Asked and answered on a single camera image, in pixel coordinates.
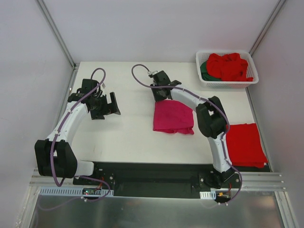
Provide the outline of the pink t shirt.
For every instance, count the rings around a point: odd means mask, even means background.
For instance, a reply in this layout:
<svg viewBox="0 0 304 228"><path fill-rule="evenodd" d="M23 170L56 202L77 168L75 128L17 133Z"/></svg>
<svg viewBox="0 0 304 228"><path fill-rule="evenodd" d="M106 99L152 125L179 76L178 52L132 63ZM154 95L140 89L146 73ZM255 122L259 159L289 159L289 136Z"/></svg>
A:
<svg viewBox="0 0 304 228"><path fill-rule="evenodd" d="M194 134L193 110L175 100L155 102L153 130L167 134Z"/></svg>

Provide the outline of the white plastic laundry basket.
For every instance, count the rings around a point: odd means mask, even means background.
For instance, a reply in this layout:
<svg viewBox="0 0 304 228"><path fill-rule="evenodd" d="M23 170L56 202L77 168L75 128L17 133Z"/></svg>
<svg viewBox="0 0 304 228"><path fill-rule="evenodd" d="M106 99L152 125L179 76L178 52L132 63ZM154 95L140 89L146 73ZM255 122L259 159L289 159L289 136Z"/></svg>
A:
<svg viewBox="0 0 304 228"><path fill-rule="evenodd" d="M259 82L254 61L246 51L197 51L196 65L203 87L242 89Z"/></svg>

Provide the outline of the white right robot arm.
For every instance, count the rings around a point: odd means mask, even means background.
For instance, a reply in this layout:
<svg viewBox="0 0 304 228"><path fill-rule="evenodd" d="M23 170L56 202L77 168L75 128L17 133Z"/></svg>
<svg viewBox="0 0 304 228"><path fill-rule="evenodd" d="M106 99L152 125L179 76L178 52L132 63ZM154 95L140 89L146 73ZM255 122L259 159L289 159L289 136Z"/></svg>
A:
<svg viewBox="0 0 304 228"><path fill-rule="evenodd" d="M213 158L213 171L204 178L205 185L220 189L230 183L235 173L228 155L226 133L228 119L220 99L200 97L181 87L181 82L171 81L164 71L148 73L153 79L152 93L156 102L171 99L186 105L196 113L198 128L207 137Z"/></svg>

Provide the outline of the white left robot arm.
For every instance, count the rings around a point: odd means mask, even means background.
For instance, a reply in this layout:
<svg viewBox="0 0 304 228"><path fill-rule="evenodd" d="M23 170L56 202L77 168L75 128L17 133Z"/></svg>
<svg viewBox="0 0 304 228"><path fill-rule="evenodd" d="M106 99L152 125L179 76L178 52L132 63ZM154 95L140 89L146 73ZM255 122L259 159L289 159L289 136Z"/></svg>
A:
<svg viewBox="0 0 304 228"><path fill-rule="evenodd" d="M115 93L111 102L103 94L101 84L84 79L82 86L67 100L66 110L53 132L45 140L37 140L34 146L38 172L41 176L73 178L84 176L91 185L100 181L101 174L91 161L79 160L71 143L82 120L90 115L92 120L103 120L106 115L120 114Z"/></svg>

